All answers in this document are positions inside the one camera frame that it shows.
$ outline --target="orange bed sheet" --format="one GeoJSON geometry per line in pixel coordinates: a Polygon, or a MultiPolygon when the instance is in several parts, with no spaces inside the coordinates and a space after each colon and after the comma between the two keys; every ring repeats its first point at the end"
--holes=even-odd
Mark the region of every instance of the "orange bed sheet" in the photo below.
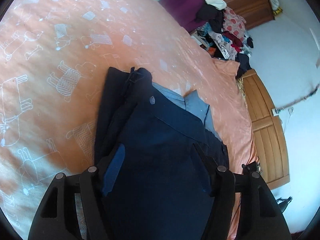
{"type": "MultiPolygon", "coordinates": [[[[92,164],[109,66],[144,67],[181,95],[197,89],[231,171],[257,160],[238,63],[211,59],[154,0],[15,0],[0,23],[0,64],[0,206],[24,239],[53,176],[92,164]]],[[[238,207],[239,196],[229,239],[238,207]]]]}

